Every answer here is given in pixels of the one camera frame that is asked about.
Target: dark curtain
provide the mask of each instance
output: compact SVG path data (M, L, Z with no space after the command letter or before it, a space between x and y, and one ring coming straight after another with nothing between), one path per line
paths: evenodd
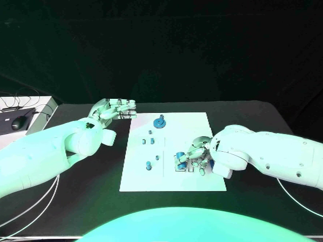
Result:
M267 101L323 142L323 1L3 0L0 91L21 87L59 103Z

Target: white board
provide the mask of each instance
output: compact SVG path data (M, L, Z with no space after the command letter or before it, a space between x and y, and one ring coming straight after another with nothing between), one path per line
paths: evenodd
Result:
M168 124L165 128L156 129L153 121L160 114L165 115ZM205 112L137 114L130 126L122 192L227 191L224 178L212 173L209 164L204 176L198 168L194 172L175 169L176 153L188 152L192 141L199 136L212 137ZM146 169L147 161L152 163L152 170Z

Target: robotic hand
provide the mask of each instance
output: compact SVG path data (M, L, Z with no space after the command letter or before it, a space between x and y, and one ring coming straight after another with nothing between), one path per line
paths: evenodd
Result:
M136 118L134 100L103 99L88 117L18 139L0 150L0 198L51 180L94 155L101 143L111 146L113 119Z
M250 163L263 174L323 189L323 144L313 140L231 125L214 138L195 139L179 162L202 157L214 159L212 172L224 178Z

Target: desk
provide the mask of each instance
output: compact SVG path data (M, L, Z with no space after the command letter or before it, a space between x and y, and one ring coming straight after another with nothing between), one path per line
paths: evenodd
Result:
M85 117L91 107L93 104L61 105L47 128ZM292 134L274 106L260 101L142 103L137 112L207 112L214 134L231 124L256 132ZM225 180L227 192L120 192L130 120L114 120L109 128L117 132L114 146L103 145L96 155L61 174L52 204L19 235L81 236L123 215L175 206L218 209L261 219L303 235L323 235L323 218L295 203L277 180L263 175L251 165L247 170L234 171L233 178ZM0 199L0 223L34 205L52 181ZM323 192L289 182L283 184L296 199L323 214ZM0 236L12 234L35 219L49 198L0 228Z

